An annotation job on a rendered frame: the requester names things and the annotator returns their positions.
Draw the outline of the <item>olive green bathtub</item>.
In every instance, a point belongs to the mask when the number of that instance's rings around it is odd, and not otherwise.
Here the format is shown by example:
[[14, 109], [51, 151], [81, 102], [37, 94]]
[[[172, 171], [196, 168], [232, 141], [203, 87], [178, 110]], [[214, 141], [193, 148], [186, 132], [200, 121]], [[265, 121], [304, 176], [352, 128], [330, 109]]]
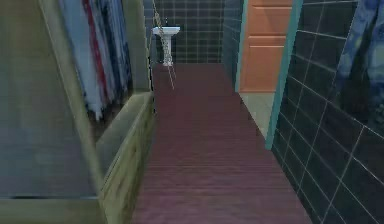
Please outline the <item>olive green bathtub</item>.
[[132, 84], [97, 121], [59, 0], [0, 0], [0, 224], [130, 224], [153, 130], [142, 0], [122, 0]]

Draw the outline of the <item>orange room door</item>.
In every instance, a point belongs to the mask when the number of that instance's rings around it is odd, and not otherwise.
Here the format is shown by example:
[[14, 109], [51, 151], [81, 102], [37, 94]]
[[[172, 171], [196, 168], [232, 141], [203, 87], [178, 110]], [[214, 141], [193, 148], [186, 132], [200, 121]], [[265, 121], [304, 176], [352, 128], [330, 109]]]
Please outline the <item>orange room door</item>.
[[274, 92], [293, 0], [248, 0], [240, 92]]

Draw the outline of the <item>striped blue shower curtain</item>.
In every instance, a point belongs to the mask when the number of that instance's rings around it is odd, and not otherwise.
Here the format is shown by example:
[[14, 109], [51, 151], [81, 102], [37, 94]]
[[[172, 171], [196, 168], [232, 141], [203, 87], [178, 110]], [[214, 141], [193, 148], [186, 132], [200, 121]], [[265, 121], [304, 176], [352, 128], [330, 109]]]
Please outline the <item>striped blue shower curtain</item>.
[[132, 84], [122, 0], [59, 0], [85, 106], [94, 119]]

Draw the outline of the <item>white pedestal sink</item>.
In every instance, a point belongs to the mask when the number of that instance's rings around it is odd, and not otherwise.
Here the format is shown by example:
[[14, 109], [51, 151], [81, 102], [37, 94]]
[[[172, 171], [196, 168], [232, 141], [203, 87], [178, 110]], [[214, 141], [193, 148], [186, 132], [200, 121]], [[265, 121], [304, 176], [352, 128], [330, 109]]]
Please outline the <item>white pedestal sink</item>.
[[164, 52], [163, 65], [172, 66], [172, 42], [171, 39], [174, 35], [180, 32], [181, 28], [179, 26], [165, 26], [165, 27], [154, 27], [152, 29], [153, 34], [160, 37], [162, 42], [162, 48]]

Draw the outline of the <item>blue framed wall picture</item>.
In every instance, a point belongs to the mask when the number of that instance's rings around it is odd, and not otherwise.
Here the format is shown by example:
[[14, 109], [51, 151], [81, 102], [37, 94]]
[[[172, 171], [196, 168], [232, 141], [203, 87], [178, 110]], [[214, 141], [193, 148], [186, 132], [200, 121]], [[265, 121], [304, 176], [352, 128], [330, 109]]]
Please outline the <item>blue framed wall picture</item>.
[[384, 0], [359, 0], [337, 67], [335, 102], [384, 136]]

